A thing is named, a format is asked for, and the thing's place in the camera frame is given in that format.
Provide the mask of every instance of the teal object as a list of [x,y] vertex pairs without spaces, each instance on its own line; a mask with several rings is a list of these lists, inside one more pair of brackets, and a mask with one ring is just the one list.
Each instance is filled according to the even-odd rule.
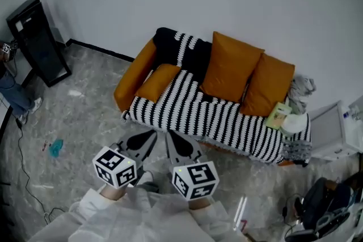
[[59,156],[59,152],[63,147],[63,139],[57,139],[49,148],[50,155],[54,158]]

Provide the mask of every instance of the orange pillow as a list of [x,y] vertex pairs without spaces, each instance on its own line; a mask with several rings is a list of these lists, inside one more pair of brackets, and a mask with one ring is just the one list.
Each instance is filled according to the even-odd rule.
[[295,66],[263,54],[248,86],[240,112],[269,116],[277,102],[284,102]]
[[239,102],[263,52],[252,45],[213,32],[210,61],[200,89],[210,96]]
[[135,98],[135,92],[140,88],[148,76],[156,55],[157,47],[155,46],[153,39],[151,39],[123,75],[120,83],[117,85],[117,88],[113,93],[116,103],[121,111],[125,111],[130,108],[132,100]]
[[156,103],[180,69],[169,63],[161,64],[141,85],[135,95]]

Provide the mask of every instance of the black cable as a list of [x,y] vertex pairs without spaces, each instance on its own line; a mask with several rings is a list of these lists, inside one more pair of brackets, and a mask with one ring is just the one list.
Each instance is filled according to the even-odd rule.
[[15,65],[15,76],[14,78],[16,78],[16,76],[18,75],[18,67],[16,66],[16,52],[18,50],[16,49],[15,52],[14,52],[14,65]]
[[48,215],[48,219],[49,219],[49,222],[51,222],[52,220],[50,219],[50,215],[53,213],[54,210],[59,210],[59,211],[62,211],[63,213],[65,213],[65,211],[61,208],[57,208],[57,207],[54,207],[52,209],[52,211],[50,211],[49,215]]
[[291,233],[292,233],[293,228],[297,225],[297,224],[295,224],[295,225],[291,226],[289,223],[286,222],[286,216],[288,215],[288,202],[292,197],[295,197],[295,196],[299,196],[299,197],[303,198],[303,196],[300,195],[299,193],[292,194],[290,197],[288,197],[286,199],[285,207],[282,209],[282,216],[284,217],[284,224],[286,224],[286,225],[288,225],[290,227],[290,229],[288,229],[287,232],[285,233],[285,239],[286,239],[286,236],[289,233],[289,231],[291,231]]
[[[23,170],[23,172],[26,174],[26,176],[28,177],[27,183],[26,183],[26,185],[25,185],[25,190],[29,193],[29,195],[31,195],[34,199],[36,199],[36,200],[38,201],[38,203],[41,205],[41,208],[42,208],[42,210],[43,210],[43,212],[44,212],[44,220],[45,220],[46,224],[48,225],[49,223],[48,223],[47,219],[45,218],[45,216],[46,216],[47,212],[45,211],[45,208],[44,208],[43,203],[42,203],[41,201],[39,201],[39,199],[38,199],[36,196],[34,196],[34,195],[33,195],[33,194],[32,194],[32,193],[28,190],[28,188],[27,188],[27,186],[28,186],[28,184],[29,184],[29,181],[30,181],[30,176],[28,175],[28,173],[27,173],[27,172],[26,172],[26,170],[24,169],[24,156],[23,156],[22,149],[21,149],[21,147],[20,147],[20,140],[23,138],[23,129],[22,129],[22,124],[20,123],[20,121],[19,121],[18,119],[16,119],[15,121],[16,121],[16,124],[17,124],[18,128],[19,128],[19,129],[20,129],[20,131],[22,132],[22,136],[20,136],[20,137],[19,137],[19,139],[18,139],[18,148],[19,148],[20,154],[21,154],[21,156],[22,156],[22,160],[21,160],[21,162],[22,162],[22,170]],[[50,215],[53,213],[53,211],[54,211],[55,209],[57,209],[57,210],[61,210],[63,213],[65,213],[65,211],[64,211],[63,209],[58,208],[58,207],[54,207],[54,208],[52,209],[52,211],[50,211],[50,213],[48,214],[49,222],[51,222]]]
[[287,236],[287,234],[289,233],[289,231],[291,231],[291,233],[293,232],[293,228],[297,225],[297,224],[295,224],[295,225],[293,225],[293,226],[291,226],[290,224],[287,224],[287,223],[285,223],[286,225],[288,225],[289,227],[290,227],[290,229],[288,229],[287,231],[286,231],[286,233],[285,233],[285,240],[286,240],[286,236]]

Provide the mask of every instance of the green book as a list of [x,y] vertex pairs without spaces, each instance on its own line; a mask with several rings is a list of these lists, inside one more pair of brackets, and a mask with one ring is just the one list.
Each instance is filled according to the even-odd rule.
[[290,106],[277,102],[276,106],[267,117],[265,125],[272,129],[279,129],[282,123],[284,123],[286,116],[289,115],[291,111],[292,108]]

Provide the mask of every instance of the human hand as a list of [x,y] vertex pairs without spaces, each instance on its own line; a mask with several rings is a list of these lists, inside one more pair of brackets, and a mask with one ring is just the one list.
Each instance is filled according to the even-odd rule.
[[100,192],[100,195],[113,201],[117,201],[125,195],[126,187],[127,186],[124,186],[120,189],[115,189],[110,185],[106,185]]
[[10,54],[0,51],[0,61],[7,63],[9,61]]
[[210,206],[210,202],[207,198],[195,199],[194,201],[189,201],[188,204],[189,209],[191,210],[199,210]]

